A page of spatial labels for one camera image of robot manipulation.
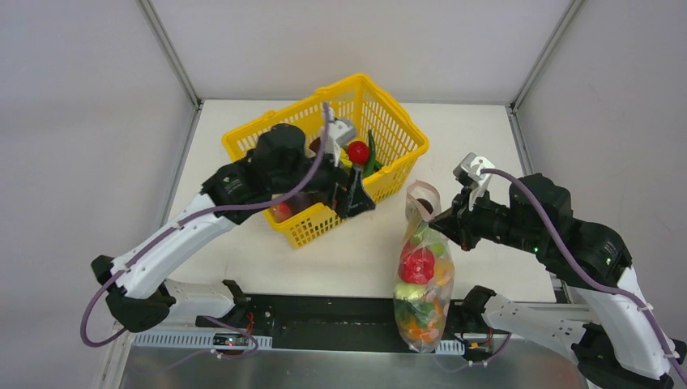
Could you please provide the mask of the dark avocado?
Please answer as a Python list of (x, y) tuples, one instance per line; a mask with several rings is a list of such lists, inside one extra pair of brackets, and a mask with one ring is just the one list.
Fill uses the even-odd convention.
[(428, 201), (427, 199), (418, 199), (418, 202), (430, 216), (433, 214), (434, 207), (430, 201)]

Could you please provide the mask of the yellow round fruit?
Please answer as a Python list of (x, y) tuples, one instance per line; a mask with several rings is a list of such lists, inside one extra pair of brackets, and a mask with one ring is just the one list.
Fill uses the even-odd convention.
[(443, 286), (453, 282), (454, 274), (454, 264), (451, 261), (440, 261), (434, 267), (433, 281), (436, 286)]

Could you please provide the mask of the red bell pepper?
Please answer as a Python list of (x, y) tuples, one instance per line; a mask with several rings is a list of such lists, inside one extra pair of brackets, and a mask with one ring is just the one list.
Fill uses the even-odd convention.
[(428, 250), (405, 247), (400, 255), (399, 278), (409, 284), (427, 284), (434, 276), (435, 261)]

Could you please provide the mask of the clear zip top bag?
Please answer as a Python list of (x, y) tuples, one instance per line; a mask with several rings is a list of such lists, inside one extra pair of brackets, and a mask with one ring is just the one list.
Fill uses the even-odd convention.
[(393, 304), (401, 338), (417, 353), (441, 343), (454, 290), (449, 242), (429, 222), (441, 212), (438, 190), (423, 181), (405, 192), (407, 227), (396, 270)]

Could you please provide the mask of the white radish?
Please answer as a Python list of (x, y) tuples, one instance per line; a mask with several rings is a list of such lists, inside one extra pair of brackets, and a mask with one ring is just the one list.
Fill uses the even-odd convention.
[(428, 289), (425, 285), (398, 282), (394, 288), (394, 299), (400, 301), (421, 301), (425, 298)]

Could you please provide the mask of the toy pineapple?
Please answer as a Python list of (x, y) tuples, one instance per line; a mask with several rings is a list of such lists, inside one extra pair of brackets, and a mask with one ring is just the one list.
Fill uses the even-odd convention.
[(446, 325), (445, 306), (439, 299), (394, 300), (394, 310), (399, 334), (411, 349), (430, 353), (438, 346)]

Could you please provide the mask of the green apple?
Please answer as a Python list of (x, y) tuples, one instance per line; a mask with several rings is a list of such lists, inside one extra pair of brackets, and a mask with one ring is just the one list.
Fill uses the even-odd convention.
[(441, 258), (447, 251), (446, 242), (442, 239), (432, 240), (432, 241), (422, 241), (419, 244), (422, 250), (428, 250), (434, 256), (434, 258)]

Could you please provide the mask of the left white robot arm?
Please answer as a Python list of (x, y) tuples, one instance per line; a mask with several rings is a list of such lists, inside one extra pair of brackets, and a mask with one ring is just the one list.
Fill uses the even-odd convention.
[(373, 210), (361, 168), (344, 168), (339, 161), (339, 138), (353, 132), (349, 120), (327, 120), (318, 154), (309, 157), (299, 127), (274, 125), (243, 158), (220, 167), (191, 202), (144, 243), (116, 258), (94, 259), (92, 270), (104, 287), (112, 316), (133, 333), (167, 320), (200, 316), (217, 318), (226, 327), (242, 325), (247, 306), (235, 284), (185, 284), (172, 280), (171, 273), (206, 244), (282, 203), (287, 195), (316, 194), (342, 219)]

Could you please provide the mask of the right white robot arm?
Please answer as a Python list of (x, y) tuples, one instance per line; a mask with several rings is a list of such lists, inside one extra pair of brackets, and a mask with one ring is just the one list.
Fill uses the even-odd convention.
[(485, 181), (457, 173), (462, 190), (430, 221), (462, 250), (482, 240), (533, 254), (578, 293), (589, 322), (515, 303), (484, 286), (459, 305), (472, 332), (485, 327), (535, 342), (571, 361), (601, 388), (671, 388), (683, 376), (686, 344), (668, 337), (642, 295), (622, 237), (606, 225), (574, 217), (570, 192), (540, 173), (510, 179), (508, 205), (492, 201)]

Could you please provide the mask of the green cucumber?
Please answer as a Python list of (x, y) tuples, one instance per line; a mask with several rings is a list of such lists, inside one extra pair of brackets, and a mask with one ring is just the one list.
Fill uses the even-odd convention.
[(369, 157), (368, 160), (365, 163), (365, 167), (363, 168), (363, 176), (364, 177), (370, 177), (374, 173), (376, 173), (380, 168), (381, 168), (381, 163), (378, 162), (377, 159), (377, 142), (376, 139), (373, 135), (372, 130), (368, 130), (367, 133), (368, 136), (368, 149), (369, 149)]

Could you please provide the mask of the red tomato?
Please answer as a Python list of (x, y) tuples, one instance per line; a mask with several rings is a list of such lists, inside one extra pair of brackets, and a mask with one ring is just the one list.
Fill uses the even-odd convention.
[(366, 165), (371, 155), (369, 146), (360, 140), (351, 142), (346, 148), (346, 153), (353, 164), (360, 166)]

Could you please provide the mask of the pink peach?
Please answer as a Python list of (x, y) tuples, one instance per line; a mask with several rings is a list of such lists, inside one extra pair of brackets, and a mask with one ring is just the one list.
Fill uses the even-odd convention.
[(272, 206), (270, 210), (276, 223), (283, 223), (293, 216), (292, 209), (285, 202)]

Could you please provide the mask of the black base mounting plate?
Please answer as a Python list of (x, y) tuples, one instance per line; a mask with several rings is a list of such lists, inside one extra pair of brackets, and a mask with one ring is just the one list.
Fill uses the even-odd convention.
[(272, 339), (272, 348), (411, 353), (390, 298), (251, 293), (218, 321)]

